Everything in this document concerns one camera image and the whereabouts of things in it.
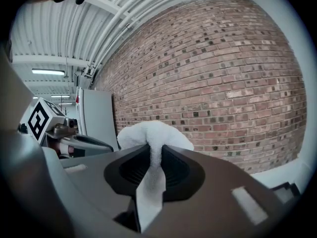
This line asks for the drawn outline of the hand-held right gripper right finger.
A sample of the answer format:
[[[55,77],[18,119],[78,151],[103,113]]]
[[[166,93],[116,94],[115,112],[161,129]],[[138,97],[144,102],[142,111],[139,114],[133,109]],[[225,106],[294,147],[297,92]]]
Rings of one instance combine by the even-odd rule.
[[[292,207],[233,163],[172,146],[177,157],[198,163],[205,172],[189,199],[166,202],[148,227],[151,238],[263,238]]]

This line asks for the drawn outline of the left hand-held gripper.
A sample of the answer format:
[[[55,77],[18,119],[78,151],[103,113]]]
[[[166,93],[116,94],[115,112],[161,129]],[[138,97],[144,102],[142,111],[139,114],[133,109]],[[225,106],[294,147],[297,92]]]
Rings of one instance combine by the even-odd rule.
[[[112,146],[89,136],[75,134],[75,120],[66,117],[52,102],[39,98],[25,123],[27,133],[38,143],[49,134],[74,148],[73,156],[94,156],[114,152]]]

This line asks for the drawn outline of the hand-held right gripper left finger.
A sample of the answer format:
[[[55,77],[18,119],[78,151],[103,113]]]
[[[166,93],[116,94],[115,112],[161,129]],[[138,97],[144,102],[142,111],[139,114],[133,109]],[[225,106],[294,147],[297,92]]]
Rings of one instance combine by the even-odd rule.
[[[119,167],[149,146],[59,161],[59,195],[70,214],[77,238],[140,238],[133,200],[135,186]]]

